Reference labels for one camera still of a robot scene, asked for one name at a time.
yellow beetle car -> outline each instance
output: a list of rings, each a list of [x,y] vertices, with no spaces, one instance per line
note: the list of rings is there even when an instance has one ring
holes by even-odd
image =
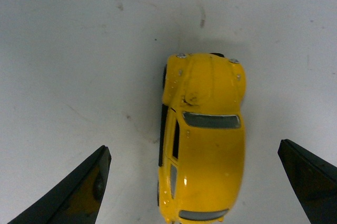
[[[167,223],[223,221],[243,175],[243,67],[219,53],[174,54],[163,86],[160,212]]]

scratch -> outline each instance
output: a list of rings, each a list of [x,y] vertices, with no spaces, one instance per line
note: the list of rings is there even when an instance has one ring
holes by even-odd
[[[308,70],[312,70],[312,69],[310,68],[310,57],[309,57],[309,55],[306,56],[306,68],[307,68]]]
[[[92,29],[92,28],[96,27],[95,25],[86,25],[86,24],[84,24],[83,21],[80,21],[80,20],[77,20],[77,19],[71,18],[70,20],[74,22],[74,26],[76,26],[76,27],[79,26],[81,30],[88,30],[88,29]]]
[[[133,1],[133,2],[136,2],[136,3],[140,3],[140,4],[149,5],[149,6],[154,7],[155,9],[157,9],[157,5],[155,5],[155,4],[151,3],[151,2],[148,2],[148,1],[143,1],[143,0],[130,0],[130,1]]]
[[[85,116],[83,116],[82,114],[80,114],[76,109],[74,109],[73,107],[71,107],[69,104],[65,104],[67,107],[69,107],[74,113],[76,113],[80,118],[82,118],[83,120],[90,122],[90,123],[94,123],[91,120],[89,120],[88,118],[86,118]]]

car side window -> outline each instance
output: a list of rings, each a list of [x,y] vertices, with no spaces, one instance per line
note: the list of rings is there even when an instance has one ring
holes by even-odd
[[[159,162],[158,165],[161,167],[163,165],[163,154],[164,154],[164,136],[165,136],[165,127],[167,120],[167,110],[168,106],[162,105],[162,119],[160,126],[160,143],[159,143]]]
[[[176,157],[178,159],[178,153],[179,153],[179,135],[180,135],[180,128],[179,123],[176,121],[175,124],[175,131],[174,131],[174,139],[173,139],[173,157]]]

car fender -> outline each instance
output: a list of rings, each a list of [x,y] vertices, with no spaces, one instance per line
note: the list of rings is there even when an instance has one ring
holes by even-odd
[[[162,98],[163,104],[170,106],[170,102],[175,96],[179,83],[184,75],[189,57],[189,54],[174,54],[168,58]]]
[[[229,61],[232,65],[233,82],[237,86],[239,99],[242,101],[246,91],[246,75],[243,66],[236,59],[230,59]]]

car hood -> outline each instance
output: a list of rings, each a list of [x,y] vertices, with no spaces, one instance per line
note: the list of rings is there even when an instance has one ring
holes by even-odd
[[[210,112],[220,112],[219,108],[226,112],[239,109],[233,72],[227,60],[211,55],[199,55],[195,60],[191,56],[186,70],[181,85],[182,106],[202,106]]]
[[[231,209],[244,166],[244,127],[182,130],[176,199],[178,209]]]

